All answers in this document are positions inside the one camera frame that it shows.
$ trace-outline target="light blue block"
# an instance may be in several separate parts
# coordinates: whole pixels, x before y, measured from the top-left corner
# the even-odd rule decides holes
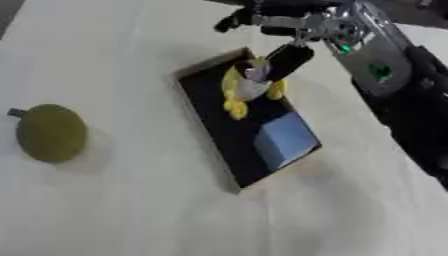
[[[272,172],[281,169],[319,146],[318,139],[296,112],[262,126],[255,148]]]

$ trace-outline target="yellow feet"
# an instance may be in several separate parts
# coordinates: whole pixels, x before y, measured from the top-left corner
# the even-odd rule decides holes
[[[224,109],[229,112],[230,116],[235,120],[245,118],[249,112],[247,104],[237,100],[227,100],[224,102]]]
[[[286,93],[287,85],[285,80],[280,80],[272,83],[271,87],[269,87],[266,92],[266,96],[270,100],[279,100],[283,98]]]

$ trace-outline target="white tablecloth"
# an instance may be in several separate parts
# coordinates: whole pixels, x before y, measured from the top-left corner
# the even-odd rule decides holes
[[[212,30],[200,0],[28,0],[0,42],[0,254],[447,255],[448,194],[402,153],[323,45],[288,97],[324,148],[242,194],[172,72],[284,39]],[[447,32],[405,28],[448,63]],[[91,127],[59,166],[14,139],[10,107],[57,103]]]

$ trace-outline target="green light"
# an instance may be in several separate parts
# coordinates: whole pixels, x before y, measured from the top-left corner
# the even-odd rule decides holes
[[[341,47],[340,47],[340,51],[339,51],[339,53],[340,54],[347,54],[347,53],[349,53],[350,51],[351,51],[351,47],[350,47],[350,45],[347,45],[347,44],[343,44]]]

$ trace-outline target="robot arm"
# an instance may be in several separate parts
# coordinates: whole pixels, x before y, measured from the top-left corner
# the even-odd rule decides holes
[[[364,1],[294,7],[256,2],[215,29],[240,25],[292,37],[267,57],[265,67],[239,69],[244,78],[278,81],[312,58],[307,42],[322,40],[392,137],[448,189],[448,69],[424,47],[414,46],[380,9]]]

